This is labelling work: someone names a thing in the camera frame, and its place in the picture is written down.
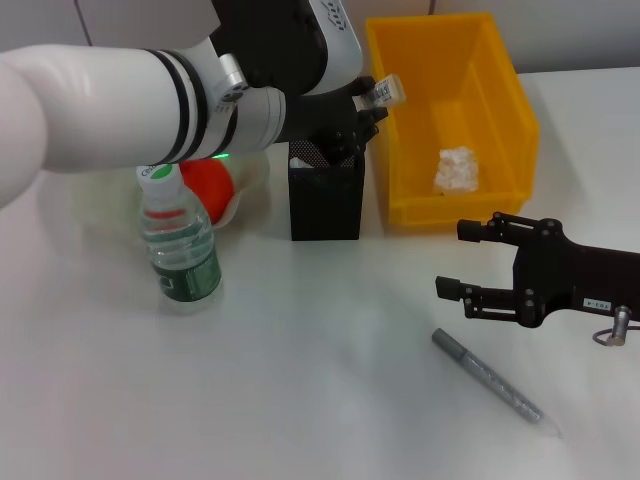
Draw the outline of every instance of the small white object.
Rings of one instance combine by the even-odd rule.
[[[440,150],[434,188],[443,195],[459,195],[478,190],[478,163],[472,150],[457,147]]]
[[[313,168],[313,166],[309,165],[304,160],[300,160],[298,157],[293,157],[289,160],[289,166],[291,168]]]
[[[376,86],[362,98],[367,108],[391,108],[407,100],[400,77],[395,73],[376,83]]]

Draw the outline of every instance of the tabletop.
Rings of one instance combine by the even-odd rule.
[[[521,212],[640,251],[640,69],[521,80],[541,126]],[[59,176],[0,213],[0,477],[600,479],[636,475],[640,335],[605,317],[465,319],[437,275],[508,288],[515,249],[387,234],[367,174],[357,242],[289,240],[286,147],[217,236],[210,310],[177,317],[144,254],[88,235]],[[430,341],[442,327],[559,425],[547,437]]]

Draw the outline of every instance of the yellow plastic bin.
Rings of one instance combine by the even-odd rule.
[[[539,128],[491,15],[372,18],[367,34],[375,77],[398,74],[407,95],[372,148],[389,224],[517,213],[532,193]],[[478,191],[439,195],[440,150],[460,146],[476,154]]]

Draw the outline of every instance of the pen holder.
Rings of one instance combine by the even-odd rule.
[[[364,156],[329,166],[308,141],[291,142],[289,160],[291,240],[357,240],[360,237]]]

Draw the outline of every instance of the water bottle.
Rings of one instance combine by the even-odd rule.
[[[179,313],[206,308],[222,274],[204,206],[177,165],[138,167],[137,177],[143,192],[140,234],[167,303]]]

